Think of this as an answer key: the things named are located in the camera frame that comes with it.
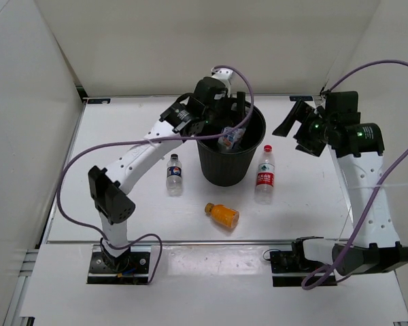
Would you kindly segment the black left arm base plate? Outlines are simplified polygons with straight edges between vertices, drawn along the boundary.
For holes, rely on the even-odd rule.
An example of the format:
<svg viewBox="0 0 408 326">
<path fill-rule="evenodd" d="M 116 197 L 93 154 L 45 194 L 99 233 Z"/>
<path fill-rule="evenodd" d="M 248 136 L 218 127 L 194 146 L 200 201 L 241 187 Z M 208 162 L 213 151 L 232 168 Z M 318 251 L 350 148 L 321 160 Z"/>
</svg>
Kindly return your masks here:
<svg viewBox="0 0 408 326">
<path fill-rule="evenodd" d="M 92 247 L 86 283 L 89 285 L 146 285 L 149 280 L 151 247 L 131 247 L 121 262 L 111 268 L 99 245 Z"/>
</svg>

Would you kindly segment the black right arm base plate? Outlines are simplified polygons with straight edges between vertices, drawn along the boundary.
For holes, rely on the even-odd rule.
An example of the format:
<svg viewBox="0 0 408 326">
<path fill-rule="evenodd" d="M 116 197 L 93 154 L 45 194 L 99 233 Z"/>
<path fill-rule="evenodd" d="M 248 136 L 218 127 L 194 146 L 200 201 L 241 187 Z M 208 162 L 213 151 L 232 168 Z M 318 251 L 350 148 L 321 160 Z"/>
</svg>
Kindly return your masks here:
<svg viewBox="0 0 408 326">
<path fill-rule="evenodd" d="M 301 287 L 309 273 L 323 266 L 320 262 L 299 259 L 288 247 L 269 248 L 262 258 L 271 265 L 273 287 Z"/>
</svg>

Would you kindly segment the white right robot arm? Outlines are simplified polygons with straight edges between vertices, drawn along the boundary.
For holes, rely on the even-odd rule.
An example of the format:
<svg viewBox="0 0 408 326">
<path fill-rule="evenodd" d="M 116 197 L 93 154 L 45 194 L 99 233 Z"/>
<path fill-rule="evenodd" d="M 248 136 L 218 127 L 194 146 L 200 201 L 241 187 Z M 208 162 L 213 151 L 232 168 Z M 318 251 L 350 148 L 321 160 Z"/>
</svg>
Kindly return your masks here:
<svg viewBox="0 0 408 326">
<path fill-rule="evenodd" d="M 319 107 L 297 101 L 273 135 L 288 136 L 295 122 L 300 124 L 294 135 L 297 150 L 318 157 L 329 148 L 335 155 L 352 211 L 353 235 L 347 243 L 299 238 L 292 243 L 292 265 L 306 272 L 316 262 L 337 263 L 336 271 L 346 276 L 386 273 L 408 264 L 408 246 L 401 244 L 386 192 L 380 187 L 385 175 L 381 129 L 361 121 L 358 93 L 331 92 Z"/>
</svg>

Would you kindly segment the clear Pepsi bottle black cap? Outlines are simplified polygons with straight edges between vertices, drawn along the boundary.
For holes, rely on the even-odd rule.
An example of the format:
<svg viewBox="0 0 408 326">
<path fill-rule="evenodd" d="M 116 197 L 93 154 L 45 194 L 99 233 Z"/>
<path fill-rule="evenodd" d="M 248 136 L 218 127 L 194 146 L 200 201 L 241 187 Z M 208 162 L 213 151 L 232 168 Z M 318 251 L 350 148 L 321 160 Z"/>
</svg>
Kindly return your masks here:
<svg viewBox="0 0 408 326">
<path fill-rule="evenodd" d="M 166 188 L 170 196 L 182 194 L 182 163 L 176 153 L 171 154 L 167 163 Z"/>
</svg>

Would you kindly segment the red label water bottle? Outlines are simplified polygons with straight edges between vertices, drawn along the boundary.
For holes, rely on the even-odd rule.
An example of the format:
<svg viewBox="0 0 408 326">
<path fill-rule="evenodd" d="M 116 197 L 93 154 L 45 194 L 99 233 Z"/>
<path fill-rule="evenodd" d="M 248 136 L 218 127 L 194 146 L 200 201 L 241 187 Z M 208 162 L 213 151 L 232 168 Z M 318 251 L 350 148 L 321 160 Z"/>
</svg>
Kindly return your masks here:
<svg viewBox="0 0 408 326">
<path fill-rule="evenodd" d="M 255 185 L 255 200 L 260 204 L 271 204 L 275 183 L 275 158 L 270 145 L 263 147 L 258 161 Z"/>
</svg>

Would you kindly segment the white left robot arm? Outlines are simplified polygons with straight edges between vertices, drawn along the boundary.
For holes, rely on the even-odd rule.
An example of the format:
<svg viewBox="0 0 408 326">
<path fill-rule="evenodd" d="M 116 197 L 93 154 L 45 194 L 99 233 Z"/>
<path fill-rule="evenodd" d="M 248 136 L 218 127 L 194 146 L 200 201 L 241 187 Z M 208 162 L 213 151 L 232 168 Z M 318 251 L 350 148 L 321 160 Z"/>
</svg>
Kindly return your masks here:
<svg viewBox="0 0 408 326">
<path fill-rule="evenodd" d="M 194 92 L 181 95 L 161 113 L 144 144 L 132 146 L 105 168 L 93 166 L 89 170 L 90 195 L 102 223 L 102 258 L 114 272 L 121 273 L 129 268 L 126 221 L 133 214 L 135 203 L 128 194 L 138 180 L 167 153 L 182 145 L 187 137 L 213 130 L 222 132 L 244 119 L 244 111 L 239 117 L 231 117 L 232 78 L 230 69 L 218 69 L 204 77 Z"/>
</svg>

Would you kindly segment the clear bottle blue orange label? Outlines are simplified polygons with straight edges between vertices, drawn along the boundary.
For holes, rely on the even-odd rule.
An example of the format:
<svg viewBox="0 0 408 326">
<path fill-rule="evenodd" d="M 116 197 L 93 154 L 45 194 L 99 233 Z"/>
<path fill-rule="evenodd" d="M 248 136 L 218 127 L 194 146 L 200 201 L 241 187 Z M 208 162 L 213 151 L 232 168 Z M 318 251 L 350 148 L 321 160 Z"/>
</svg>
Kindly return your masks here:
<svg viewBox="0 0 408 326">
<path fill-rule="evenodd" d="M 245 128 L 236 128 L 224 136 L 218 138 L 218 149 L 222 153 L 234 153 L 239 151 L 240 143 L 245 134 Z"/>
</svg>

